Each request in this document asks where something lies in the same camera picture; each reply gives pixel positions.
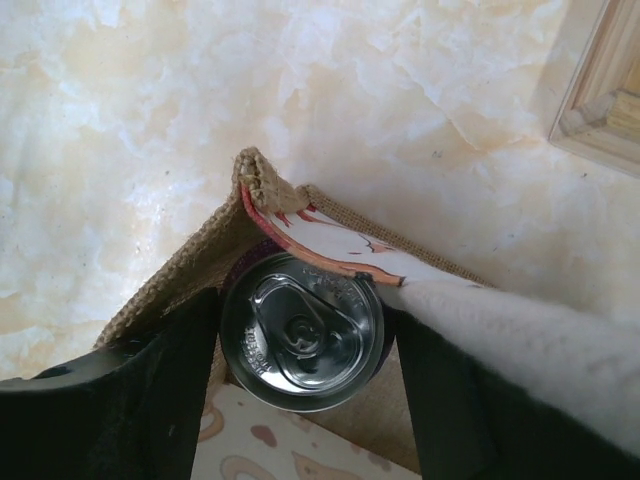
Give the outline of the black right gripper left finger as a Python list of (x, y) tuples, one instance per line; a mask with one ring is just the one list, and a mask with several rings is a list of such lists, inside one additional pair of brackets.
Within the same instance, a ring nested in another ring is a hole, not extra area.
[(190, 478), (219, 316), (208, 288), (145, 332), (2, 381), (2, 478)]

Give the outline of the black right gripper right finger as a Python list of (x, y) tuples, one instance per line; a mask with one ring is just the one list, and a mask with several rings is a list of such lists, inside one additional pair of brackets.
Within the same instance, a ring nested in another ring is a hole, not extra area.
[(500, 379), (410, 314), (394, 328), (425, 479), (636, 479), (639, 460)]

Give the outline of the purple can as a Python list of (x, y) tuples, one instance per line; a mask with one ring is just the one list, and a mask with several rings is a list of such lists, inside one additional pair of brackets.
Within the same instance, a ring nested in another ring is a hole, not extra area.
[(250, 394), (282, 410), (345, 403), (380, 370), (395, 337), (373, 282), (317, 268), (264, 239), (222, 287), (219, 341)]

